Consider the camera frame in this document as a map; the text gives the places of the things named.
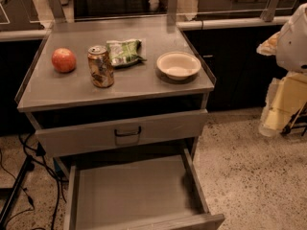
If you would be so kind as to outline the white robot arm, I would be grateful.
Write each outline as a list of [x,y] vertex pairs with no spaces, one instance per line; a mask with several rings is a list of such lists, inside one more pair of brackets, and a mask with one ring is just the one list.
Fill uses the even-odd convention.
[[276,64],[287,71],[285,77],[272,79],[260,118],[259,132],[272,137],[282,132],[307,103],[307,4],[299,6],[256,52],[275,56]]

